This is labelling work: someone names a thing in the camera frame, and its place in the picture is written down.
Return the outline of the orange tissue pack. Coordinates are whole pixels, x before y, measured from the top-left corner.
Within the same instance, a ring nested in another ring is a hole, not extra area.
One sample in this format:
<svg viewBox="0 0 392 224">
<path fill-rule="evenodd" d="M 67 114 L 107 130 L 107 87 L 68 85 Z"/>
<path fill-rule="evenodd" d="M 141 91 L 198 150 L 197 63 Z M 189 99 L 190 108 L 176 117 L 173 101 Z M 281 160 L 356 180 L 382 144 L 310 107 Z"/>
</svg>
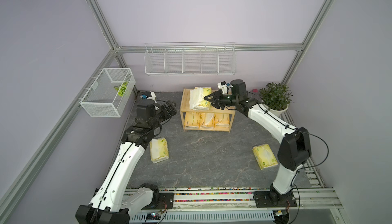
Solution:
<svg viewBox="0 0 392 224">
<path fill-rule="evenodd" d="M 184 126 L 186 129 L 198 129 L 200 126 L 200 114 L 196 112 L 186 112 Z"/>
<path fill-rule="evenodd" d="M 215 127 L 228 128 L 230 125 L 230 115 L 225 113 L 215 113 L 214 125 Z"/>
<path fill-rule="evenodd" d="M 200 113 L 200 127 L 203 129 L 213 129 L 215 127 L 214 116 L 214 113 Z"/>
</svg>

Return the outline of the wooden two-tier shelf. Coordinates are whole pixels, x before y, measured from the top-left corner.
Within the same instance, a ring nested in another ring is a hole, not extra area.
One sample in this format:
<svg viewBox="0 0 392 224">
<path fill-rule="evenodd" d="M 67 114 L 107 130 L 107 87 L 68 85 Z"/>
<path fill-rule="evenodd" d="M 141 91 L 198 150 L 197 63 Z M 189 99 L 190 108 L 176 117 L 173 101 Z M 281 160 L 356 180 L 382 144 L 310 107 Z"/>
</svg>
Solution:
<svg viewBox="0 0 392 224">
<path fill-rule="evenodd" d="M 186 131 L 230 132 L 235 111 L 216 109 L 198 111 L 189 108 L 190 89 L 184 89 L 180 105 L 182 127 Z"/>
</svg>

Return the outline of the green tissue pack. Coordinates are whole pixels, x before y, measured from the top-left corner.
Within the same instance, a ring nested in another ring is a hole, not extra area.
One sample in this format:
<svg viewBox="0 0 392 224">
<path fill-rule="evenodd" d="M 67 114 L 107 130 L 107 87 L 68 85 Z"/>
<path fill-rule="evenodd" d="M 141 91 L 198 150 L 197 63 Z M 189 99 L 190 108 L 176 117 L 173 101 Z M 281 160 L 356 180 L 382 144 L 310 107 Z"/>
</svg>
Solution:
<svg viewBox="0 0 392 224">
<path fill-rule="evenodd" d="M 252 152 L 261 170 L 278 165 L 278 161 L 268 144 L 254 146 Z"/>
<path fill-rule="evenodd" d="M 150 155 L 153 163 L 169 159 L 167 140 L 165 138 L 152 139 L 150 141 Z"/>
<path fill-rule="evenodd" d="M 197 111 L 209 110 L 211 103 L 205 100 L 204 97 L 211 93 L 212 89 L 210 87 L 196 87 L 190 90 L 189 108 Z"/>
</svg>

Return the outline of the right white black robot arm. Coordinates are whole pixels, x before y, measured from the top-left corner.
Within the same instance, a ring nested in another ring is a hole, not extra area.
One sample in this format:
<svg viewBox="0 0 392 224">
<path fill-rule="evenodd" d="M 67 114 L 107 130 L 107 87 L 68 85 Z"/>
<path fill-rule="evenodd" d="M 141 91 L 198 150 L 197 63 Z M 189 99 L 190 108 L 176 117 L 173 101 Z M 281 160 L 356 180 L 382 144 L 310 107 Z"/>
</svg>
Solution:
<svg viewBox="0 0 392 224">
<path fill-rule="evenodd" d="M 292 194 L 295 178 L 301 169 L 305 169 L 304 164 L 312 156 L 310 137 L 320 139 L 327 145 L 324 139 L 311 134 L 306 128 L 297 128 L 271 113 L 254 93 L 247 90 L 243 80 L 221 82 L 218 90 L 204 99 L 217 109 L 234 107 L 265 128 L 280 143 L 277 154 L 279 169 L 269 189 L 270 199 L 275 202 L 282 202 Z"/>
</svg>

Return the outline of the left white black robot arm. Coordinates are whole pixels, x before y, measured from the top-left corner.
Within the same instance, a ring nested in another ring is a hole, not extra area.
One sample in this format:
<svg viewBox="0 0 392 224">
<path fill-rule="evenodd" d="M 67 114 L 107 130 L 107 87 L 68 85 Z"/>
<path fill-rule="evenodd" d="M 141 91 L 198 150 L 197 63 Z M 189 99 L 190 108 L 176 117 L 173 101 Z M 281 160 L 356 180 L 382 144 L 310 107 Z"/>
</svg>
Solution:
<svg viewBox="0 0 392 224">
<path fill-rule="evenodd" d="M 175 103 L 162 100 L 142 100 L 136 106 L 135 122 L 128 127 L 121 145 L 102 186 L 96 190 L 89 204 L 80 205 L 75 217 L 80 224 L 127 224 L 131 217 L 144 207 L 156 207 L 159 189 L 153 184 L 142 184 L 130 197 L 130 203 L 122 208 L 125 190 L 133 171 L 150 141 L 177 114 Z"/>
</svg>

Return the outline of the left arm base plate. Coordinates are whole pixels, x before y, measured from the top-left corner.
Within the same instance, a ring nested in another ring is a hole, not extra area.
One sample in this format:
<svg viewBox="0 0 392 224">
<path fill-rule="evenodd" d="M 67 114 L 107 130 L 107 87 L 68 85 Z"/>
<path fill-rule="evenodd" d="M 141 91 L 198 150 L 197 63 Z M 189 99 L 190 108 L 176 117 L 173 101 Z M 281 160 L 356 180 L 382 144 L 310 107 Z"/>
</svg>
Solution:
<svg viewBox="0 0 392 224">
<path fill-rule="evenodd" d="M 153 201 L 144 207 L 144 210 L 165 210 L 173 209 L 174 194 L 169 192 L 159 193 L 159 197 L 153 198 Z"/>
</svg>

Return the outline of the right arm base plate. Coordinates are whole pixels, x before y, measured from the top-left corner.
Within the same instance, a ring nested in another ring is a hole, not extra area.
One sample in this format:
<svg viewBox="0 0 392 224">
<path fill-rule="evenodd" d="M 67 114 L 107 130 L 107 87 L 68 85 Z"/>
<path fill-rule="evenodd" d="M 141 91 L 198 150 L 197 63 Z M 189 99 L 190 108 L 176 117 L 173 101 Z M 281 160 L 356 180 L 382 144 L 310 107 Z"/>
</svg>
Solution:
<svg viewBox="0 0 392 224">
<path fill-rule="evenodd" d="M 289 207 L 298 206 L 292 190 L 283 195 L 274 191 L 255 191 L 253 199 L 257 208 L 288 209 Z"/>
</svg>

